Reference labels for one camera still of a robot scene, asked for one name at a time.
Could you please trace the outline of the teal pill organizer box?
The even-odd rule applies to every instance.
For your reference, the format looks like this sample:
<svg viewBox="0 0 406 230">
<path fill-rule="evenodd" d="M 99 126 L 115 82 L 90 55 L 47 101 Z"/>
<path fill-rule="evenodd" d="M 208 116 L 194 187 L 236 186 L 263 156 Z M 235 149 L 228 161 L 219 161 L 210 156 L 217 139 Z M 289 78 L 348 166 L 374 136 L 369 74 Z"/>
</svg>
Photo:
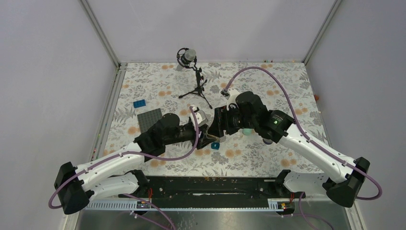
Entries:
<svg viewBox="0 0 406 230">
<path fill-rule="evenodd" d="M 213 150 L 219 150 L 220 149 L 220 144 L 226 140 L 226 137 L 220 137 L 216 138 L 214 142 L 211 143 L 211 149 Z"/>
</svg>

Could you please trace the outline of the white pill bottle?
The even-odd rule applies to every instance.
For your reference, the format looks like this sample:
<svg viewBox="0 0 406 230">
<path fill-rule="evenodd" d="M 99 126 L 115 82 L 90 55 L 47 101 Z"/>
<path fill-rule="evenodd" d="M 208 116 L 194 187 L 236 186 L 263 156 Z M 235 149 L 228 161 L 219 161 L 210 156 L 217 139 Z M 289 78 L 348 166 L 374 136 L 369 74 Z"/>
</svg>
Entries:
<svg viewBox="0 0 406 230">
<path fill-rule="evenodd" d="M 262 141 L 266 145 L 271 145 L 273 143 L 273 141 L 271 139 L 266 139 L 266 138 L 263 138 Z"/>
</svg>

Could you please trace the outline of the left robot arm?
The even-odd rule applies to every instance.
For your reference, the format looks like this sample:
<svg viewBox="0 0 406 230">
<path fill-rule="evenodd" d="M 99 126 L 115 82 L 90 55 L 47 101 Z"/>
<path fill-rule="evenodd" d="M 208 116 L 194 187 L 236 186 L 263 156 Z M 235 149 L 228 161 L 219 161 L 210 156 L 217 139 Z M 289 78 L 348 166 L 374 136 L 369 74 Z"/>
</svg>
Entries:
<svg viewBox="0 0 406 230">
<path fill-rule="evenodd" d="M 147 194 L 149 186 L 144 174 L 134 171 L 117 175 L 119 171 L 151 159 L 168 161 L 162 157 L 167 145 L 189 141 L 192 149 L 173 160 L 184 159 L 195 149 L 216 142 L 224 135 L 220 122 L 216 117 L 209 126 L 204 112 L 192 111 L 189 121 L 181 125 L 176 114 L 165 114 L 134 141 L 112 154 L 77 166 L 71 162 L 63 164 L 48 206 L 61 208 L 70 215 L 84 209 L 93 200 L 132 193 L 142 197 Z"/>
</svg>

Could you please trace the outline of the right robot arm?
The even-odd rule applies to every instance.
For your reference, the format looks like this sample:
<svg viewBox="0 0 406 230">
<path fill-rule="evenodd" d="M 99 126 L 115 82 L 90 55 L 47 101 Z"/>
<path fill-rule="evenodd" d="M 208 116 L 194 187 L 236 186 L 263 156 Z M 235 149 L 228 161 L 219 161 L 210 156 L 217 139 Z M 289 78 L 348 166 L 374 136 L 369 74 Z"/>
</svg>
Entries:
<svg viewBox="0 0 406 230">
<path fill-rule="evenodd" d="M 322 170 L 322 173 L 288 172 L 275 183 L 275 193 L 326 195 L 342 207 L 352 207 L 365 181 L 370 162 L 354 159 L 332 149 L 299 128 L 294 118 L 280 110 L 269 110 L 253 92 L 229 93 L 227 105 L 215 108 L 207 134 L 217 139 L 241 129 L 253 129 L 264 143 L 289 148 Z"/>
</svg>

